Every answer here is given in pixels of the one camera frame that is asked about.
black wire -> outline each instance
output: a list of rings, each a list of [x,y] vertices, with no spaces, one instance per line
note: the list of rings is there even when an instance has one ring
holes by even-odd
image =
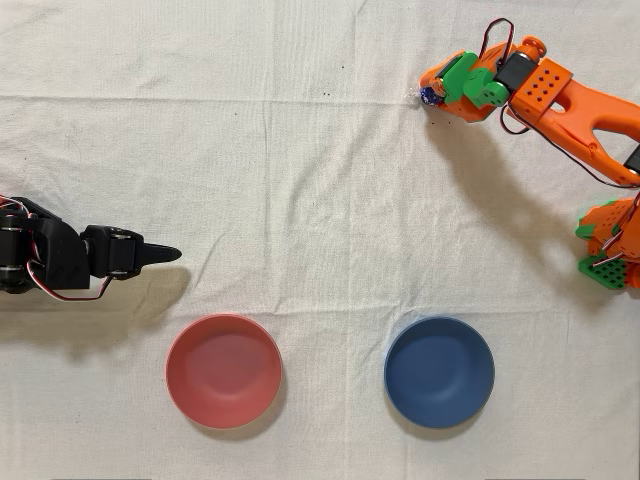
[[[522,135],[523,133],[527,133],[529,131],[529,127],[524,127],[522,130],[518,130],[517,132],[514,132],[513,130],[507,127],[506,123],[504,123],[504,111],[508,106],[509,105],[505,103],[502,106],[502,110],[500,110],[500,125],[502,125],[502,128],[504,129],[504,131],[510,135]]]
[[[499,60],[499,64],[502,65],[505,62],[505,60],[507,59],[507,56],[509,55],[509,50],[511,50],[511,43],[513,42],[513,31],[515,27],[513,26],[513,23],[511,23],[509,19],[504,17],[496,18],[493,22],[489,24],[487,29],[484,31],[484,39],[482,40],[482,48],[480,48],[480,53],[478,54],[478,58],[482,58],[482,55],[484,55],[484,52],[487,49],[487,44],[489,43],[489,32],[491,31],[491,29],[502,22],[507,22],[510,25],[509,38],[507,39],[507,43],[504,46],[504,52],[502,53],[502,58]]]
[[[611,183],[611,182],[607,182],[605,180],[602,180],[600,177],[598,177],[597,175],[595,175],[591,170],[589,170],[585,164],[578,160],[577,158],[575,158],[573,155],[571,155],[569,152],[567,152],[564,148],[562,148],[559,145],[556,145],[555,143],[553,143],[553,141],[551,139],[549,139],[549,137],[547,137],[545,134],[543,134],[540,130],[538,130],[536,127],[534,127],[533,125],[531,125],[529,122],[527,122],[524,118],[522,118],[520,115],[518,115],[518,113],[513,109],[513,107],[511,106],[511,101],[508,101],[505,104],[505,107],[508,106],[511,109],[511,113],[513,113],[515,115],[515,117],[521,121],[524,125],[526,125],[528,128],[530,128],[531,130],[533,130],[534,132],[538,132],[538,134],[544,138],[547,142],[549,142],[549,144],[555,148],[556,150],[561,151],[562,153],[564,153],[567,158],[569,158],[569,160],[571,160],[572,162],[574,162],[575,164],[577,164],[580,168],[582,168],[585,172],[587,172],[589,175],[591,175],[593,178],[595,178],[598,182],[602,183],[603,185],[607,185],[609,187],[615,187],[615,188],[624,188],[624,189],[632,189],[632,188],[640,188],[640,185],[618,185],[616,183]]]

orange robotic arm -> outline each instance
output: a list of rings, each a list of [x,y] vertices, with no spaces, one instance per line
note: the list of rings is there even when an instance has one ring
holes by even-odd
[[[422,74],[422,98],[468,122],[484,120],[504,105],[511,116],[616,184],[640,187],[640,149],[622,165],[593,134],[607,130],[640,142],[640,106],[579,84],[561,65],[540,61],[545,55],[544,44],[531,36],[518,46],[494,45],[479,57],[459,52]],[[554,103],[564,111],[552,109]]]

orange arm link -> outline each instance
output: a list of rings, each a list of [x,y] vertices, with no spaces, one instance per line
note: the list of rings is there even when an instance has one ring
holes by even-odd
[[[511,106],[553,143],[615,183],[640,185],[640,175],[611,158],[593,134],[601,129],[640,142],[640,106],[587,88],[572,73],[545,58],[514,92]],[[559,103],[564,112],[551,108]]]

robotic arm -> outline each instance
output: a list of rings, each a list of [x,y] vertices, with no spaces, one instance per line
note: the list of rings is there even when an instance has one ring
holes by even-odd
[[[90,225],[78,235],[29,199],[0,196],[0,290],[8,293],[37,287],[58,300],[96,300],[111,280],[127,280],[146,265],[180,256],[179,250],[144,243],[129,230]],[[94,297],[55,292],[88,289],[91,276],[104,279]]]
[[[510,25],[506,42],[487,49],[498,23]],[[611,158],[594,129],[627,135],[640,142],[640,106],[590,89],[545,57],[547,48],[527,36],[513,45],[513,24],[499,18],[485,31],[480,53],[461,51],[420,77],[422,101],[477,122],[501,107],[500,123],[510,134],[533,130],[597,181],[618,188],[640,188],[640,145],[624,164]],[[554,104],[562,109],[556,110]],[[523,125],[504,123],[505,111]],[[594,173],[604,175],[606,181]],[[578,268],[608,288],[640,288],[640,194],[592,208],[580,219],[576,235],[587,241],[588,256]]]

cable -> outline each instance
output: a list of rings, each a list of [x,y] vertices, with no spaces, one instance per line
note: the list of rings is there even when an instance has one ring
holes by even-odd
[[[640,185],[638,185],[638,184],[635,184],[635,185],[618,185],[616,183],[611,183],[611,182],[607,182],[606,180],[602,180],[600,177],[598,177],[596,174],[594,174],[591,170],[589,170],[589,168],[587,168],[581,160],[578,160],[577,158],[575,158],[573,155],[571,155],[569,152],[567,152],[561,146],[556,145],[555,143],[553,143],[553,141],[551,139],[549,139],[544,133],[542,133],[540,130],[538,130],[536,127],[534,127],[529,122],[527,122],[524,118],[522,118],[513,109],[513,106],[511,105],[511,100],[508,100],[507,103],[505,104],[505,106],[509,107],[509,109],[511,110],[511,113],[513,113],[513,115],[516,117],[517,120],[519,120],[522,124],[526,125],[529,129],[533,130],[534,132],[537,132],[542,138],[544,138],[547,142],[549,142],[549,144],[553,148],[555,148],[556,150],[564,153],[567,156],[567,158],[569,158],[569,160],[571,160],[572,162],[577,164],[585,172],[587,172],[589,175],[591,175],[596,181],[602,183],[603,185],[607,185],[608,187],[623,188],[623,189],[640,188]]]
[[[12,205],[12,204],[13,205],[18,205],[18,206],[20,206],[20,208],[22,210],[24,210],[27,213],[27,215],[31,215],[29,213],[29,209],[24,205],[24,203],[22,203],[22,202],[20,202],[18,200],[14,200],[13,198],[5,197],[4,195],[0,195],[0,201],[3,202],[2,204],[0,204],[0,208],[5,208],[5,207],[7,207],[9,205]]]
[[[480,53],[478,54],[478,58],[482,58],[482,55],[484,55],[484,52],[487,50],[487,44],[489,43],[489,32],[491,31],[491,29],[502,22],[506,22],[509,24],[509,37],[507,38],[507,43],[504,46],[504,52],[502,53],[502,58],[498,60],[498,65],[502,65],[505,62],[505,60],[509,56],[509,51],[511,50],[511,43],[513,42],[513,31],[515,27],[513,26],[513,23],[511,23],[510,20],[504,17],[496,18],[493,22],[489,24],[487,29],[484,31],[484,39],[482,40],[482,48],[480,48]]]
[[[91,300],[98,300],[98,299],[102,298],[102,295],[104,295],[104,292],[107,291],[107,287],[111,283],[111,280],[113,280],[113,277],[106,277],[104,279],[104,281],[102,282],[102,284],[100,285],[100,289],[98,290],[98,295],[95,296],[95,297],[77,297],[77,298],[64,297],[64,296],[60,295],[59,293],[56,293],[53,290],[51,290],[44,283],[42,283],[40,280],[38,280],[36,278],[35,272],[33,271],[33,267],[31,266],[32,262],[34,262],[33,259],[27,261],[27,271],[29,272],[29,276],[31,277],[31,280],[33,280],[33,282],[42,291],[44,291],[44,293],[46,293],[47,295],[49,295],[52,298],[55,298],[56,300],[60,300],[61,302],[88,302],[88,301],[91,301]]]
[[[527,133],[529,131],[529,127],[524,127],[522,130],[518,130],[517,132],[514,132],[513,130],[507,127],[506,123],[504,123],[504,111],[507,109],[508,106],[509,105],[505,103],[502,106],[502,110],[500,110],[500,125],[502,125],[502,129],[505,132],[507,132],[509,135],[522,135],[523,133]]]

